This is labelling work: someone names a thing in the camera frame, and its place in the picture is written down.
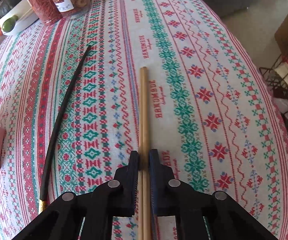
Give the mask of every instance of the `tablecloth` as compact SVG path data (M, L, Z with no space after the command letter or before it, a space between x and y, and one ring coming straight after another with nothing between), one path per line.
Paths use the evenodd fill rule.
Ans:
M288 239L288 136L257 68L201 0L92 0L53 26L35 22L0 45L0 239L38 213L59 106L87 46L57 141L49 201L83 194L126 165L139 138L139 68L149 68L150 136L161 161L195 190L224 190ZM137 216L113 239L137 239ZM173 218L158 238L176 238Z

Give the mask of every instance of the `tile floor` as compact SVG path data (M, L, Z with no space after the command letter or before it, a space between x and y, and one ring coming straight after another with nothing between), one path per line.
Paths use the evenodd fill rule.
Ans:
M274 34L288 14L288 0L258 0L222 20L257 67L271 67L280 55Z

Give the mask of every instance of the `wooden chopstick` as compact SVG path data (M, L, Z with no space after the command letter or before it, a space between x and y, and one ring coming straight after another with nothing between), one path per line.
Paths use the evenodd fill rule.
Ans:
M140 69L139 240L151 240L150 184L148 171L149 150L148 69L147 67L143 67Z

